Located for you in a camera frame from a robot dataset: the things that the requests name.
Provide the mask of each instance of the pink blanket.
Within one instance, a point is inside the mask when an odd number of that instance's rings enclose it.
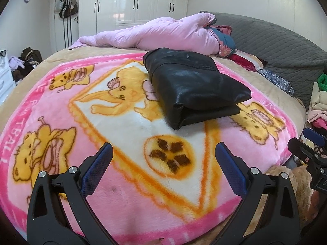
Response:
[[[214,19],[215,16],[209,13],[198,13],[180,20],[169,17],[158,18],[131,28],[81,37],[70,49],[85,45],[141,50],[169,48],[215,55],[219,53],[219,39],[212,30],[204,28]]]
[[[290,118],[218,62],[220,72],[251,89],[252,99],[239,104],[239,115],[172,130],[142,58],[134,53],[61,64],[11,116],[0,136],[0,205],[22,233],[38,173],[79,166],[106,141],[113,161],[87,201],[126,245],[161,237],[167,245],[183,244],[233,212],[240,199],[215,160],[218,142],[263,172],[289,158],[287,142],[297,136]],[[62,201],[80,232],[64,195]]]

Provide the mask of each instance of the folded black leather garment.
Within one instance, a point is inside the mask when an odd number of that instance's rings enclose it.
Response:
[[[146,53],[143,62],[166,119],[174,130],[239,114],[236,104],[251,99],[250,89],[220,73],[209,56],[159,48]]]

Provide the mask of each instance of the orange circle with brown patches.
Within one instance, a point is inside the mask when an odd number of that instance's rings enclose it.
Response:
[[[178,136],[162,135],[148,138],[143,152],[149,167],[161,177],[185,179],[191,175],[195,167],[192,146]]]

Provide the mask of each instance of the metal bolt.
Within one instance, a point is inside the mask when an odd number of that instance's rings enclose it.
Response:
[[[41,172],[39,173],[39,177],[40,177],[40,178],[43,178],[45,175],[46,175],[46,172],[45,172],[45,171],[41,171]]]
[[[71,173],[71,174],[76,173],[76,171],[77,171],[77,167],[71,167],[71,168],[69,169],[69,173]]]
[[[251,168],[250,171],[252,174],[259,174],[259,170],[257,168]]]
[[[288,174],[287,174],[286,172],[282,172],[282,177],[283,177],[284,179],[287,179],[287,178],[288,178]]]

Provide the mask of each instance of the yellow bear print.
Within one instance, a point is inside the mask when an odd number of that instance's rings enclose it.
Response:
[[[42,170],[49,174],[65,173],[68,169],[67,156],[76,138],[76,128],[54,129],[38,119],[41,126],[37,131],[28,132],[15,154],[12,176],[15,182],[29,182],[33,188]]]
[[[241,111],[238,115],[230,116],[238,126],[247,131],[258,144],[264,145],[272,136],[277,149],[278,133],[285,128],[283,121],[271,115],[261,104],[252,102],[249,105],[238,104]]]
[[[121,69],[117,72],[117,77],[108,82],[107,86],[109,90],[85,95],[78,101],[89,102],[98,99],[116,104],[115,106],[94,104],[91,106],[93,114],[117,116],[134,110],[150,121],[163,117],[148,75],[139,68],[133,66]],[[144,108],[136,107],[136,103],[143,100]]]
[[[73,85],[88,85],[90,83],[90,74],[94,71],[94,65],[71,69],[69,72],[65,72],[56,75],[49,86],[50,90],[54,90],[58,87],[63,87],[58,90],[58,93],[71,89]]]

